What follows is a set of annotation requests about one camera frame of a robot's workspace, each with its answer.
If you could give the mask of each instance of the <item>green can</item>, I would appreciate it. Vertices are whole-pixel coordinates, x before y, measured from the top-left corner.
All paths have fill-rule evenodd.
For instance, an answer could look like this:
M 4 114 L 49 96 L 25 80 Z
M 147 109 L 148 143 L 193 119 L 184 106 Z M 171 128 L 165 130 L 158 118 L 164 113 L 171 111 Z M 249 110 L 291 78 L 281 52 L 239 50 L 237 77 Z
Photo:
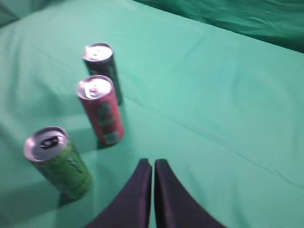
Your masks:
M 51 126 L 36 132 L 26 140 L 24 155 L 69 198 L 80 199 L 90 190 L 92 175 L 64 129 Z

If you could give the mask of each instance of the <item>red can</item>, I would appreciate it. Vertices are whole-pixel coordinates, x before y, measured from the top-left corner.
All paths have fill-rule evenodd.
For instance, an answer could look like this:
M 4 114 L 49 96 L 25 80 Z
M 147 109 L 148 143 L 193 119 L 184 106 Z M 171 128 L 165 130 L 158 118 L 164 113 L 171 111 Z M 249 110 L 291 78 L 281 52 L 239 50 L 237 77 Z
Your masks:
M 79 82 L 77 95 L 98 140 L 104 145 L 118 143 L 124 136 L 124 125 L 111 79 L 90 76 Z

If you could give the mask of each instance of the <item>black can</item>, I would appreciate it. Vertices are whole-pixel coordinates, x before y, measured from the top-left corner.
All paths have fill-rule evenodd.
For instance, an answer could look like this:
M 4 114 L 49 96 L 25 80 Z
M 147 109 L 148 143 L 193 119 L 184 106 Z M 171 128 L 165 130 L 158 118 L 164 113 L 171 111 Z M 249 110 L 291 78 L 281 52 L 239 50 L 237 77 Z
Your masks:
M 103 75 L 113 81 L 117 101 L 120 105 L 123 102 L 123 95 L 119 85 L 112 47 L 106 43 L 86 46 L 83 59 L 91 76 Z

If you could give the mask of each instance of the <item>table surface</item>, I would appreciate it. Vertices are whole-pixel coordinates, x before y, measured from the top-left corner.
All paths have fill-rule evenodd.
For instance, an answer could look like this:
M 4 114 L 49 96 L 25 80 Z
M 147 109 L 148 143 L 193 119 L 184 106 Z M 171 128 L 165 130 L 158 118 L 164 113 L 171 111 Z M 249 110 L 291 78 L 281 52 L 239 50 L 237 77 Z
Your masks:
M 103 150 L 76 96 L 95 42 L 114 47 L 124 94 L 126 135 Z M 303 66 L 301 53 L 131 0 L 55 1 L 2 28 L 0 227 L 83 227 L 140 158 L 167 159 L 229 228 L 302 227 Z M 74 203 L 23 156 L 50 125 L 68 131 L 94 177 Z

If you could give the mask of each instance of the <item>can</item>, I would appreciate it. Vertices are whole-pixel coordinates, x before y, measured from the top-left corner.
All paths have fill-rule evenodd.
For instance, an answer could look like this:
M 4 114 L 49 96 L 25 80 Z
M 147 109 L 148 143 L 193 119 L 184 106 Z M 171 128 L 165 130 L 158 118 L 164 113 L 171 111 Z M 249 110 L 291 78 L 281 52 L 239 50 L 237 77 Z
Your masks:
M 106 76 L 93 75 L 78 84 L 77 95 L 98 140 L 114 145 L 124 136 L 113 82 Z
M 89 74 L 104 75 L 110 78 L 115 87 L 118 104 L 123 102 L 113 48 L 106 43 L 96 43 L 85 47 L 83 60 Z
M 66 131 L 46 127 L 24 144 L 24 155 L 61 193 L 77 200 L 90 189 L 92 175 Z

